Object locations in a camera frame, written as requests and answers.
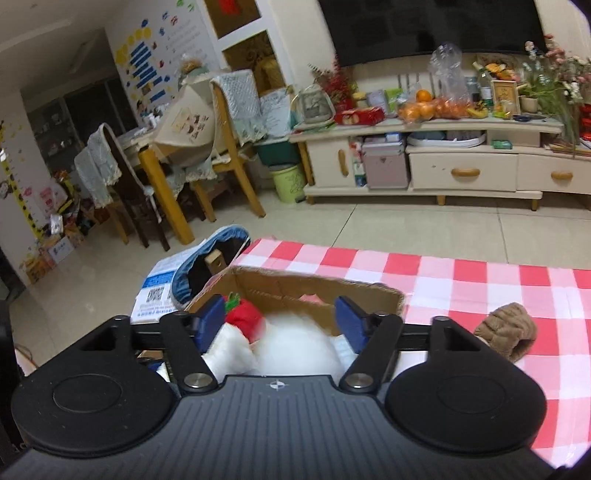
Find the red and white checkered tablecloth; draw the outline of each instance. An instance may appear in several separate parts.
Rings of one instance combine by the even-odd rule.
[[[404,319],[447,315],[473,331],[501,305],[525,306],[538,338],[517,365],[542,387],[548,413],[535,451],[572,465],[591,445],[591,271],[318,247],[274,239],[251,245],[236,264],[367,283],[405,293]]]

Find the flower pot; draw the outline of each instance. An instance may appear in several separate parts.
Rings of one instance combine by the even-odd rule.
[[[538,113],[538,99],[529,98],[524,95],[519,97],[519,103],[521,104],[521,111],[525,113]]]

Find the wooden drawer handle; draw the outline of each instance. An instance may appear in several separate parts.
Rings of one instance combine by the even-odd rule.
[[[343,174],[343,177],[348,177],[349,167],[347,166],[347,154],[344,150],[339,150],[339,165],[340,172]]]
[[[569,171],[554,171],[550,174],[554,180],[572,180],[573,173]]]
[[[454,177],[477,177],[480,175],[478,168],[454,168],[452,170]]]

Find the round black pad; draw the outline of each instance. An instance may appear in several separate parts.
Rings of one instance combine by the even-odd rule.
[[[546,403],[538,384],[499,355],[448,352],[396,377],[386,409],[431,447],[487,455],[530,445]]]
[[[168,417],[174,394],[131,355],[62,355],[24,380],[12,398],[23,439],[71,457],[103,456],[142,441]]]
[[[104,375],[77,375],[61,381],[53,401],[72,413],[97,413],[112,407],[121,397],[121,387]]]

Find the banana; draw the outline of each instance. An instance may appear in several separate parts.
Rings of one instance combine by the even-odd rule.
[[[467,108],[466,112],[468,112],[468,115],[470,115],[472,118],[486,118],[488,116],[488,110],[476,110],[475,108]]]

